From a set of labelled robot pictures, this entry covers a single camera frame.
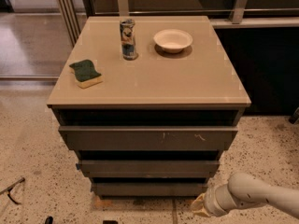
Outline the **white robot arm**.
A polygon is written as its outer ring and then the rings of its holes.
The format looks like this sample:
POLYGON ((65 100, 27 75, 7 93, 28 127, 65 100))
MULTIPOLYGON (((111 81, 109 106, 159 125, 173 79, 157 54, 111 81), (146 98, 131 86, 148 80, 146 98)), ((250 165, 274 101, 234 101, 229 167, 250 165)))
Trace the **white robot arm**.
POLYGON ((191 210, 201 217, 222 217, 232 210, 255 208, 262 204, 299 218, 298 189, 271 186, 245 173, 233 174, 226 184, 209 187, 192 202, 191 210))

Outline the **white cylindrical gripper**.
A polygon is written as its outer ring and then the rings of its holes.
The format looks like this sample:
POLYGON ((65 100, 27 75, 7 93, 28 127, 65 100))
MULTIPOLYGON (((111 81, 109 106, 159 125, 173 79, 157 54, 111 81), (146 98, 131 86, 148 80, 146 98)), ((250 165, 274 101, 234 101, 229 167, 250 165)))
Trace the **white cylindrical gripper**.
POLYGON ((206 195, 201 193, 191 204, 191 210, 200 217, 222 217, 235 208, 236 199, 227 184, 208 188, 206 195))

